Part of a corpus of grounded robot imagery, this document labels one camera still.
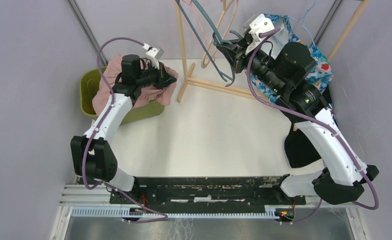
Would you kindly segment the pink garment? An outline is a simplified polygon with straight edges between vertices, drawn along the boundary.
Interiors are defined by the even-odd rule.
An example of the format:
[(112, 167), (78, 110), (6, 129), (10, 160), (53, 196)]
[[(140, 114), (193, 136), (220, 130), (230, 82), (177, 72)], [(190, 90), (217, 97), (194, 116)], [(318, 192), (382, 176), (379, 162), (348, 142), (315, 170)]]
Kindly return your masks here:
[[(108, 83), (112, 87), (115, 83), (117, 75), (121, 72), (122, 56), (117, 54), (108, 62), (108, 65), (103, 73)], [(157, 101), (158, 103), (168, 106), (171, 103), (171, 97), (177, 86), (177, 83), (172, 83), (164, 89), (156, 88), (153, 85), (141, 89), (141, 95), (138, 97), (134, 108), (139, 108), (147, 105), (150, 101)], [(106, 83), (101, 78), (99, 80), (99, 90), (92, 99), (92, 106), (96, 115), (100, 115), (105, 108), (110, 96), (110, 90)]]

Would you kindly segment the wooden hanger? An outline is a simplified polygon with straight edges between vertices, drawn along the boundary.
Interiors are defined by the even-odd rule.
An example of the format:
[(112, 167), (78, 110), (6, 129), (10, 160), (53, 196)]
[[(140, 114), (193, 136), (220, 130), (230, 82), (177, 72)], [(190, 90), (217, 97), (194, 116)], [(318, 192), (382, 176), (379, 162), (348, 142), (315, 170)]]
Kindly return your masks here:
[[(233, 24), (235, 15), (238, 11), (239, 0), (221, 0), (221, 13), (219, 14), (219, 8), (217, 8), (218, 16), (214, 16), (213, 19), (217, 20), (215, 24), (215, 28), (217, 29), (216, 36), (219, 37), (219, 34), (222, 40), (225, 40), (226, 35), (231, 30), (231, 26)], [(210, 63), (215, 62), (215, 57), (219, 56), (219, 51), (214, 49), (214, 40), (209, 40), (209, 44), (207, 46), (208, 53), (212, 57), (213, 62), (209, 59), (206, 53), (203, 54), (201, 60), (201, 68), (205, 69)]]

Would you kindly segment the grey hook hanger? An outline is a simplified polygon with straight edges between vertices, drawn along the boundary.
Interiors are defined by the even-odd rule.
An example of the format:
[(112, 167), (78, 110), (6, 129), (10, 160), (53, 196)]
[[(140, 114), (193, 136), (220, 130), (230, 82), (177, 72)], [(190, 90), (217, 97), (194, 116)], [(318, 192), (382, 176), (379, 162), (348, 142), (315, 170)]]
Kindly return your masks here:
[[(203, 56), (201, 59), (201, 67), (205, 68), (208, 65), (212, 65), (216, 72), (218, 73), (220, 79), (222, 79), (226, 85), (225, 87), (231, 87), (233, 86), (235, 80), (236, 80), (236, 72), (235, 70), (231, 69), (230, 74), (226, 74), (216, 64), (216, 53), (217, 49), (214, 51), (211, 51), (211, 47), (217, 47), (219, 44), (231, 44), (232, 41), (225, 39), (228, 33), (235, 35), (238, 39), (242, 38), (242, 35), (236, 32), (235, 30), (231, 29), (232, 23), (234, 21), (236, 11), (239, 6), (239, 1), (238, 0), (223, 0), (221, 1), (223, 3), (223, 8), (222, 8), (222, 15), (220, 16), (220, 19), (218, 20), (217, 23), (214, 23), (209, 16), (209, 14), (206, 12), (206, 10), (202, 7), (200, 2), (198, 0), (175, 0), (174, 3), (178, 7), (179, 13), (182, 15), (182, 17), (185, 20), (185, 24), (190, 28), (191, 32), (196, 38), (197, 43), (200, 45), (200, 47), (203, 50)], [(197, 22), (197, 25), (199, 29), (196, 29), (195, 24), (193, 23), (191, 17), (185, 10), (184, 6), (188, 5), (192, 11), (194, 18)], [(228, 23), (228, 26), (226, 28), (225, 33), (220, 33), (219, 31), (219, 26), (221, 25), (223, 21), (224, 15), (227, 13), (229, 8), (233, 6), (233, 13), (231, 15), (230, 22)], [(207, 34), (203, 28), (203, 25), (201, 24), (201, 21), (198, 17), (198, 14), (201, 14), (201, 17), (203, 20), (208, 24), (208, 26), (212, 30), (212, 36), (210, 39), (208, 39)]]

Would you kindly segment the pink wire hanger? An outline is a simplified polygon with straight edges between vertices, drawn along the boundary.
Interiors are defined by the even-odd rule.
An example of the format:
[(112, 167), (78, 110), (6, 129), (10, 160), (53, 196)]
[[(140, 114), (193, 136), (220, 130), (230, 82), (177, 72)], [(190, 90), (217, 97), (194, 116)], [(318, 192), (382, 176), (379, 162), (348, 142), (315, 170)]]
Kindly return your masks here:
[[(202, 14), (196, 7), (194, 0), (173, 0), (172, 3), (178, 13), (177, 22), (183, 25), (183, 30), (188, 31), (196, 39), (199, 36), (204, 44), (207, 43), (208, 35), (204, 29), (204, 24), (202, 20)], [(184, 13), (187, 14), (190, 21), (185, 19), (185, 14), (180, 9), (181, 5), (184, 9)]]

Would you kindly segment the blue floral garment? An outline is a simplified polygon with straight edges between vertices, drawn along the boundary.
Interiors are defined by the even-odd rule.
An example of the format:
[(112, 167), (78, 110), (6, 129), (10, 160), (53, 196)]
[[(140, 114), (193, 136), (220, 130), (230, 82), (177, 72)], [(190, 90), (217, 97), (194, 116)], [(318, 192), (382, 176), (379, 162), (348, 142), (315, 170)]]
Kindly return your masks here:
[[(262, 45), (261, 50), (263, 52), (272, 52), (271, 56), (276, 59), (285, 44), (289, 42), (302, 43), (302, 40), (294, 33), (291, 27), (290, 17), (268, 13), (265, 14), (265, 17), (269, 18), (273, 25), (280, 30), (268, 39), (268, 41), (273, 43), (273, 46), (269, 43)], [(316, 65), (307, 75), (306, 80), (323, 93), (333, 78), (330, 62), (316, 45), (308, 46), (308, 50), (311, 53), (311, 57), (316, 61)], [(268, 101), (276, 102), (279, 97), (273, 95), (273, 91), (266, 87), (253, 73), (250, 74), (250, 79), (253, 90), (258, 90)]]

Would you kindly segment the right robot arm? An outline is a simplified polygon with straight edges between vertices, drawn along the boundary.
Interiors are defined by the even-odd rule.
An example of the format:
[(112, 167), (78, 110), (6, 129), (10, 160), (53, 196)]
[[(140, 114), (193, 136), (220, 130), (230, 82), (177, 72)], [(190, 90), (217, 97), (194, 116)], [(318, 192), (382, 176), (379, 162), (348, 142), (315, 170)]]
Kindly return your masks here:
[(361, 161), (339, 131), (326, 99), (307, 81), (316, 65), (309, 49), (299, 42), (288, 42), (276, 57), (261, 50), (268, 33), (254, 39), (242, 38), (217, 43), (235, 72), (245, 71), (269, 88), (292, 129), (284, 141), (285, 154), (294, 168), (322, 160), (324, 169), (303, 175), (284, 175), (272, 191), (275, 202), (287, 203), (292, 197), (314, 195), (332, 205), (359, 204), (365, 187), (371, 189), (374, 204), (379, 205), (373, 180), (379, 174), (375, 165)]

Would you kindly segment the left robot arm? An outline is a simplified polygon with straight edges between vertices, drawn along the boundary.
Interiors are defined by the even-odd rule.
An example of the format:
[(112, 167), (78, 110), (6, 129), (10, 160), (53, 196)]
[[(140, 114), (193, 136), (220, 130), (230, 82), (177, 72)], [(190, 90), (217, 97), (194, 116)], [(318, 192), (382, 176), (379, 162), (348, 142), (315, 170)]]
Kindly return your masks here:
[(130, 111), (150, 102), (170, 104), (178, 73), (135, 54), (117, 54), (98, 73), (98, 91), (91, 100), (97, 118), (83, 135), (70, 141), (74, 172), (88, 189), (95, 187), (89, 182), (95, 180), (122, 190), (122, 197), (133, 204), (140, 200), (141, 189), (135, 186), (136, 177), (118, 166), (110, 142)]

